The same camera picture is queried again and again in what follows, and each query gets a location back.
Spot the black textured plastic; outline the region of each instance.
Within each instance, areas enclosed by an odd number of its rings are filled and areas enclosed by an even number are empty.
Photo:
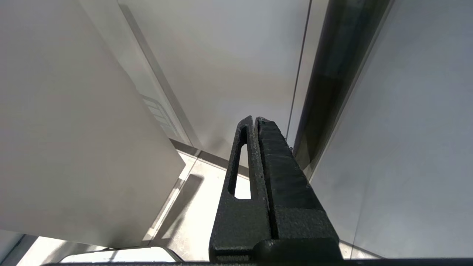
[[[330,238],[338,235],[286,140],[273,121],[256,120],[274,239]]]
[[[328,238],[264,240],[256,245],[254,253],[256,261],[264,262],[343,261],[338,242]]]
[[[244,144],[247,144],[248,148],[251,199],[237,199],[233,196],[240,151]],[[209,259],[211,262],[249,260],[253,247],[261,240],[270,238],[261,155],[253,119],[249,116],[236,127],[227,174],[210,236]]]

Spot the gray surface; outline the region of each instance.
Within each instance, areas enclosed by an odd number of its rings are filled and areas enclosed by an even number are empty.
[[[81,6],[0,6],[0,228],[137,246],[184,164]]]
[[[471,257],[472,13],[471,1],[394,3],[312,181],[342,240]]]
[[[119,3],[136,19],[202,144],[196,148],[228,159],[236,124],[248,115],[286,133],[308,0]]]
[[[0,261],[5,258],[22,236],[23,234],[18,232],[0,230]]]
[[[38,236],[22,235],[20,240],[14,245],[8,255],[5,256],[2,266],[20,266],[18,263],[23,259],[25,254],[34,245]]]

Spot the floor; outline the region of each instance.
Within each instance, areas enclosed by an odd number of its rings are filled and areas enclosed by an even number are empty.
[[[219,203],[226,169],[178,151],[186,163],[167,207],[144,238],[143,245],[167,247],[184,261],[208,261],[208,246]],[[247,177],[238,175],[235,196],[250,198]],[[58,262],[65,256],[104,247],[59,239],[38,237],[18,266],[39,266]],[[344,259],[377,258],[369,253],[340,243]]]

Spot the gray wall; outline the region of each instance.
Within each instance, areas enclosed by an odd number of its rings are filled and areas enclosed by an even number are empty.
[[[473,2],[398,0],[316,168],[340,238],[471,257]]]
[[[0,2],[0,229],[141,243],[184,163],[77,1]]]
[[[228,159],[248,115],[286,134],[308,0],[119,3],[130,8],[201,148]]]

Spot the white wall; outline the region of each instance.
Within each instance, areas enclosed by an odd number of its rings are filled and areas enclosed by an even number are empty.
[[[398,0],[315,171],[342,240],[471,257],[473,2]]]
[[[308,0],[119,2],[205,151],[228,159],[237,123],[248,115],[271,119],[286,134]]]

